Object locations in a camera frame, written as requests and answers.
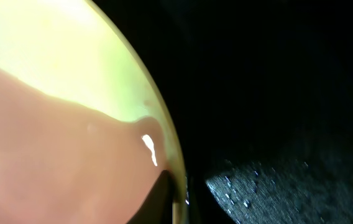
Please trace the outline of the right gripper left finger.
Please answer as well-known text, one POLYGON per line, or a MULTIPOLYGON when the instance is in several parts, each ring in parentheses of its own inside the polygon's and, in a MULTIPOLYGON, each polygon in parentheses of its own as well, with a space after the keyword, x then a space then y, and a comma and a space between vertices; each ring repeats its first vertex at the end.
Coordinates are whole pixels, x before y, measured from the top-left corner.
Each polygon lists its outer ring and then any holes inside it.
POLYGON ((141 207, 127 224, 172 224, 175 181, 163 170, 141 207))

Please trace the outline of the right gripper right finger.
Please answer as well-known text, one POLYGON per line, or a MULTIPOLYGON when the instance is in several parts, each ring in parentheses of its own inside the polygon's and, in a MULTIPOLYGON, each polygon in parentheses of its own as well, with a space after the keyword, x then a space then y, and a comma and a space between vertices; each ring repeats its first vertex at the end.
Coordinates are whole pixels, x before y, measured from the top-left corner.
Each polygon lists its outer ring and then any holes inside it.
POLYGON ((224 165, 206 186, 234 223, 353 224, 352 151, 224 165))

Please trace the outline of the yellow plate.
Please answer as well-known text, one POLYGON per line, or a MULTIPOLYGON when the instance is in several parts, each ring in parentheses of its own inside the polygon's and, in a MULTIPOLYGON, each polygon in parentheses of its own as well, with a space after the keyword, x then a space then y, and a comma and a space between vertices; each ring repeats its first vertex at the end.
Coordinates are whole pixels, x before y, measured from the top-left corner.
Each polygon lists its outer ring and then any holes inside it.
POLYGON ((185 166, 149 71, 92 1, 0 0, 0 224, 125 224, 185 166))

